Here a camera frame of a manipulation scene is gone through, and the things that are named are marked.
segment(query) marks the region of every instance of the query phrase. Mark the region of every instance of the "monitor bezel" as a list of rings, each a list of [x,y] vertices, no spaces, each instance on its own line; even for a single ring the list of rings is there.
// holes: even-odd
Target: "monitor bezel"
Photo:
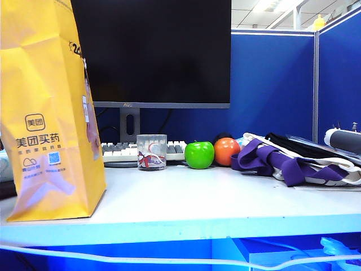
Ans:
[[[142,103],[142,102],[93,102],[95,107],[114,108],[213,108],[227,109],[230,103]]]

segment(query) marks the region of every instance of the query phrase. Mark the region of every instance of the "desk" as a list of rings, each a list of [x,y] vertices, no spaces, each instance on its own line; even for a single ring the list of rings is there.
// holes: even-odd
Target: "desk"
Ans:
[[[361,193],[288,188],[230,168],[106,168],[107,192],[92,217],[12,222],[0,201],[0,242],[61,246],[361,231]]]

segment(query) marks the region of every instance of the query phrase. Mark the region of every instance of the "paper bag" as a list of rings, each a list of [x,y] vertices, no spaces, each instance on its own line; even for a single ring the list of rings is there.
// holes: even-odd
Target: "paper bag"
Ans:
[[[8,221],[90,216],[105,190],[70,0],[1,0],[1,140],[17,192]]]

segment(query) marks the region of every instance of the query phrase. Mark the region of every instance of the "black screen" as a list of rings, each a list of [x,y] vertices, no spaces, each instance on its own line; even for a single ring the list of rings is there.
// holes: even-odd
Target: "black screen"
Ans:
[[[95,102],[230,102],[231,0],[72,6]]]

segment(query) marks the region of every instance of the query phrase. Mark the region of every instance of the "purple resistance band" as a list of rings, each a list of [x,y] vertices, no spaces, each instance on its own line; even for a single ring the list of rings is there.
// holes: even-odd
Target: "purple resistance band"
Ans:
[[[239,154],[232,155],[231,168],[236,171],[254,170],[258,175],[272,176],[273,167],[275,167],[282,171],[287,186],[300,185],[306,182],[306,177],[340,181],[348,175],[347,171],[333,164],[316,171],[307,163],[313,160],[290,158],[272,146],[258,148],[258,145],[262,143],[254,139]]]

